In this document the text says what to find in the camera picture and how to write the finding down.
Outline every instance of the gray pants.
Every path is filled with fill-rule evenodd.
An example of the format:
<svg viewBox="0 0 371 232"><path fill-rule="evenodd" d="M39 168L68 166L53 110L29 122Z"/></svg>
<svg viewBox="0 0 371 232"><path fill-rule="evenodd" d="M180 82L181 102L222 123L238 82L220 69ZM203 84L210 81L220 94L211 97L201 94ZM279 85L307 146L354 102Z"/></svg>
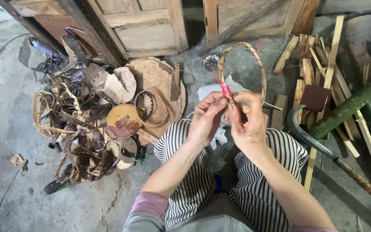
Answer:
<svg viewBox="0 0 371 232"><path fill-rule="evenodd" d="M154 154L159 160L165 162L174 154L187 138L190 125L190 119L180 119L170 125L155 145ZM267 129L266 142L276 159L301 182L300 170L307 161L307 151L290 135L273 128ZM212 156L211 146L203 149L170 197L165 218L167 230L196 214L207 203L225 195L214 193L216 182L206 168ZM260 169L242 152L235 156L234 161L239 182L230 189L228 197L231 202L242 211L255 230L287 231L289 222L286 215Z"/></svg>

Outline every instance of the rusty metal disc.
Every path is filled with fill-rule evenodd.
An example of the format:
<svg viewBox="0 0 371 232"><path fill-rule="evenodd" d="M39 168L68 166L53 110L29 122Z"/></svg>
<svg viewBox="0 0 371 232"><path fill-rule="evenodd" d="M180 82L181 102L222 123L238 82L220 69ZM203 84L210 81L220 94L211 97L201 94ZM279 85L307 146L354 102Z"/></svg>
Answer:
<svg viewBox="0 0 371 232"><path fill-rule="evenodd" d="M107 116L107 126L117 137L128 138L141 128L141 112L131 104L114 107Z"/></svg>

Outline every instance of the hand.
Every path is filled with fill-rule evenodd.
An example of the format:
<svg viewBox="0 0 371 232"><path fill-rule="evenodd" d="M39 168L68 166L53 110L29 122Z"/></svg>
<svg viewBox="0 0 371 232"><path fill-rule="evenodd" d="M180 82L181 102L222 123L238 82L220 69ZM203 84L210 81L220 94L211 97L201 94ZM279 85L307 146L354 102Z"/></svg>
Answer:
<svg viewBox="0 0 371 232"><path fill-rule="evenodd" d="M271 154L271 149L265 142L265 133L268 116L262 111L261 95L253 92L243 91L234 97L235 101L248 100L250 105L245 102L238 102L237 105L229 103L224 120L231 121L231 135L235 145L245 154ZM242 122L241 113L247 117L247 122Z"/></svg>
<svg viewBox="0 0 371 232"><path fill-rule="evenodd" d="M209 145L219 128L221 115L228 102L222 92L213 91L197 103L187 140L196 143L201 149Z"/></svg>

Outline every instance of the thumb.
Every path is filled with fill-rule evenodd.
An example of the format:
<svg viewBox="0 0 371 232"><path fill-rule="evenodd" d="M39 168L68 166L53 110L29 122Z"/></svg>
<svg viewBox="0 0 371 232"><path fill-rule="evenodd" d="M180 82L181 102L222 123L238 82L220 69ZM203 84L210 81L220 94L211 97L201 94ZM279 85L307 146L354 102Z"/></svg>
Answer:
<svg viewBox="0 0 371 232"><path fill-rule="evenodd" d="M236 132L242 131L243 126L241 125L240 110L238 109L236 104L234 103L228 104L228 115L230 117L230 122L231 122L231 131L236 131Z"/></svg>

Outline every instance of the person's left hand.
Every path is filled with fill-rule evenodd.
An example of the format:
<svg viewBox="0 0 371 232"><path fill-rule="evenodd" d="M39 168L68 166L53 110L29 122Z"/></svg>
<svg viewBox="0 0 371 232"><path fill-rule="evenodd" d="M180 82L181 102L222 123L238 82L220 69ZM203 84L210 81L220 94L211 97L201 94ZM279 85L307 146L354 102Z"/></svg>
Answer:
<svg viewBox="0 0 371 232"><path fill-rule="evenodd" d="M197 103L187 139L201 149L209 145L219 128L221 115L228 102L223 92L213 91Z"/></svg>

